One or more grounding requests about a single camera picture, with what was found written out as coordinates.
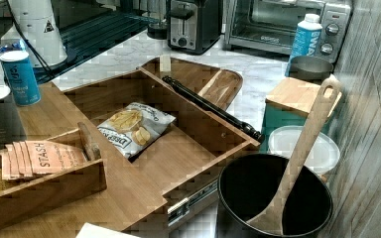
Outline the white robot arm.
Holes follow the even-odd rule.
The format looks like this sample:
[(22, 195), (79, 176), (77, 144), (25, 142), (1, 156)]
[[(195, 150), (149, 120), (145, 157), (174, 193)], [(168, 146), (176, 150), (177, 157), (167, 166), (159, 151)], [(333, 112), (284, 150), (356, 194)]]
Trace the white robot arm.
[(49, 66), (62, 63), (67, 54), (56, 25), (51, 0), (8, 0), (16, 23), (4, 34), (2, 40), (25, 39)]

